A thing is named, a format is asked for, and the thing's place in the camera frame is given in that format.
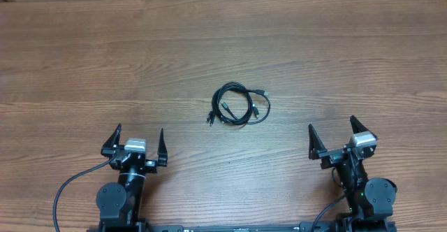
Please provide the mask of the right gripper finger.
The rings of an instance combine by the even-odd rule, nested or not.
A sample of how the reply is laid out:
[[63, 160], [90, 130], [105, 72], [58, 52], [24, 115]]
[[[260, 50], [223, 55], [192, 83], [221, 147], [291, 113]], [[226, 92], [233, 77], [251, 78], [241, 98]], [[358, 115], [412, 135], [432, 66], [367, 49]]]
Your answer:
[[320, 158], [320, 154], [327, 152], [325, 145], [319, 138], [312, 124], [308, 125], [309, 131], [309, 159], [316, 160]]
[[366, 126], [364, 126], [356, 116], [350, 116], [349, 121], [351, 123], [354, 138], [373, 138], [375, 140], [378, 139], [377, 135], [371, 132]]

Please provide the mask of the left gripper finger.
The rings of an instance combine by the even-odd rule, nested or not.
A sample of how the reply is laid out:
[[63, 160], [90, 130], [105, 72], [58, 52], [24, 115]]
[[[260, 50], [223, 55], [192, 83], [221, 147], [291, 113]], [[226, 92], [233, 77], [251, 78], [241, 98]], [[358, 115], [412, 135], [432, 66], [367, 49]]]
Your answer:
[[101, 155], [104, 157], [112, 157], [115, 154], [117, 147], [119, 146], [121, 130], [122, 125], [118, 124], [112, 135], [102, 145]]
[[159, 135], [159, 144], [158, 144], [158, 166], [166, 167], [168, 165], [168, 151], [166, 148], [165, 140], [164, 140], [164, 134], [163, 134], [163, 128], [161, 128], [160, 135]]

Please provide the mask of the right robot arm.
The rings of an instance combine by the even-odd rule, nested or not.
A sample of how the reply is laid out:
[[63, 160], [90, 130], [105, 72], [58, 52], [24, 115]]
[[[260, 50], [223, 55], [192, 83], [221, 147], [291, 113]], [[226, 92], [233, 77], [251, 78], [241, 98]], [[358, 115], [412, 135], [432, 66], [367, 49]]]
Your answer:
[[[396, 231], [395, 222], [387, 218], [393, 215], [397, 185], [382, 177], [368, 178], [363, 161], [374, 155], [378, 137], [355, 117], [349, 119], [353, 134], [342, 148], [328, 150], [312, 124], [309, 131], [309, 159], [319, 160], [322, 169], [331, 169], [338, 174], [333, 180], [343, 194], [326, 206], [312, 222], [300, 223], [300, 228], [309, 226], [310, 231]], [[323, 221], [323, 215], [346, 200], [349, 211], [339, 213], [331, 222]]]

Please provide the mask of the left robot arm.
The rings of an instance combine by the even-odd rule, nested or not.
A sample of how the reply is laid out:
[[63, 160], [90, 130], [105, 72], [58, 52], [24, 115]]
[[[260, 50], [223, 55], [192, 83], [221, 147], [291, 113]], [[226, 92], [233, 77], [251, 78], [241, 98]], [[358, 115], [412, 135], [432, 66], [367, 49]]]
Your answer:
[[168, 165], [164, 133], [159, 135], [158, 158], [146, 157], [146, 140], [130, 138], [119, 143], [122, 126], [104, 142], [101, 154], [109, 158], [111, 169], [119, 171], [118, 180], [103, 185], [96, 195], [100, 210], [99, 231], [153, 231], [148, 220], [140, 217], [146, 175]]

